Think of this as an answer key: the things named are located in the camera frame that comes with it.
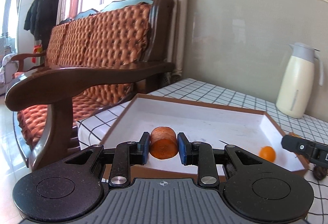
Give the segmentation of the cut orange carrot piece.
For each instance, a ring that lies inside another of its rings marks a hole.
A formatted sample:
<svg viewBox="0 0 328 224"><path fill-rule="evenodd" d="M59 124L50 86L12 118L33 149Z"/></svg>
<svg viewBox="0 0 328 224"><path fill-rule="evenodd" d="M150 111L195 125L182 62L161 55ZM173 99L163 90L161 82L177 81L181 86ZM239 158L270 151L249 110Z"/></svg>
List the cut orange carrot piece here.
<svg viewBox="0 0 328 224"><path fill-rule="evenodd" d="M150 154L160 160L173 158L178 153L177 136L170 127L160 126L150 134Z"/></svg>

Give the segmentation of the white tray brown rim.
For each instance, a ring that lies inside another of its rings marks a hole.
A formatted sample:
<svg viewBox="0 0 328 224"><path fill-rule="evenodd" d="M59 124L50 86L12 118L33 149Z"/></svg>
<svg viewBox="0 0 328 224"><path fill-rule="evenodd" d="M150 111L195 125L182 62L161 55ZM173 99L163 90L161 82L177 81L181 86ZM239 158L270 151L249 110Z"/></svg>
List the white tray brown rim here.
<svg viewBox="0 0 328 224"><path fill-rule="evenodd" d="M144 94L133 98L101 144L109 149L139 141L144 132L160 126L177 134L183 132L191 142L209 143L214 149L231 144L257 155L263 147L271 146L276 165L300 176L309 168L303 157L282 148L284 132L265 111Z"/></svg>

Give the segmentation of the small orange kumquat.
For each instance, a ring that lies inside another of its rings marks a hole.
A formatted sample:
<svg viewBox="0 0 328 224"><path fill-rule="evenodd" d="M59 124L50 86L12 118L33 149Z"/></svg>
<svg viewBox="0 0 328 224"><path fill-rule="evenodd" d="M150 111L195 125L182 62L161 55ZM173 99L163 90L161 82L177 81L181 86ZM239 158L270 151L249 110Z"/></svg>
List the small orange kumquat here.
<svg viewBox="0 0 328 224"><path fill-rule="evenodd" d="M271 146L265 146L260 149L259 157L266 161L274 162L276 159L276 152Z"/></svg>

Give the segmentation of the dark passion fruit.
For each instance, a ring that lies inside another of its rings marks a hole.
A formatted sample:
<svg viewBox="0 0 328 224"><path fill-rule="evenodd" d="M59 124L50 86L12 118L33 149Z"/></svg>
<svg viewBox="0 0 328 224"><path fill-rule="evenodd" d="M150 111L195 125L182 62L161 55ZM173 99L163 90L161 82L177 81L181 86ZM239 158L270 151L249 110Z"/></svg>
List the dark passion fruit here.
<svg viewBox="0 0 328 224"><path fill-rule="evenodd" d="M327 176L327 168L316 165L314 166L312 173L316 180L322 181Z"/></svg>

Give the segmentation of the cream thermos jug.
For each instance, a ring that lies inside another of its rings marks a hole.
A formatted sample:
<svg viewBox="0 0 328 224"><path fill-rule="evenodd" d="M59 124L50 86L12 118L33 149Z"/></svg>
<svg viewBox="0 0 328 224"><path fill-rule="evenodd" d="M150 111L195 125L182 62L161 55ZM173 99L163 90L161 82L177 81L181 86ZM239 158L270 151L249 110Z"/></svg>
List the cream thermos jug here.
<svg viewBox="0 0 328 224"><path fill-rule="evenodd" d="M276 107L289 117L302 118L312 92L316 60L319 62L319 86L323 86L323 62L318 49L301 42L288 46L292 49L292 55L281 82Z"/></svg>

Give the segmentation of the wooden sofa orange cushions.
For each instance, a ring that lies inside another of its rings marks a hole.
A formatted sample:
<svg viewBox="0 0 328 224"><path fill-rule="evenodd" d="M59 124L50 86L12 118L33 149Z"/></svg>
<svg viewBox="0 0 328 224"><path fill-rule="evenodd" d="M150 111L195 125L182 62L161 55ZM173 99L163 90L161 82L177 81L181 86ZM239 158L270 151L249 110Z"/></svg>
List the wooden sofa orange cushions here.
<svg viewBox="0 0 328 224"><path fill-rule="evenodd" d="M44 64L20 67L5 94L26 166L34 171L80 150L77 124L159 88L173 0L114 1L56 25Z"/></svg>

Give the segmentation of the black coat on rack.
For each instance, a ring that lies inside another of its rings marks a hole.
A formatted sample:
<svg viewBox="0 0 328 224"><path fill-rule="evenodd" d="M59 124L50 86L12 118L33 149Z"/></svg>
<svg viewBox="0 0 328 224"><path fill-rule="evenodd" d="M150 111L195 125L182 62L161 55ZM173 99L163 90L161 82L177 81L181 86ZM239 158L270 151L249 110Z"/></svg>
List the black coat on rack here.
<svg viewBox="0 0 328 224"><path fill-rule="evenodd" d="M59 0L34 0L26 14L24 29L30 31L36 41L41 41L43 50L48 48L56 25L58 3Z"/></svg>

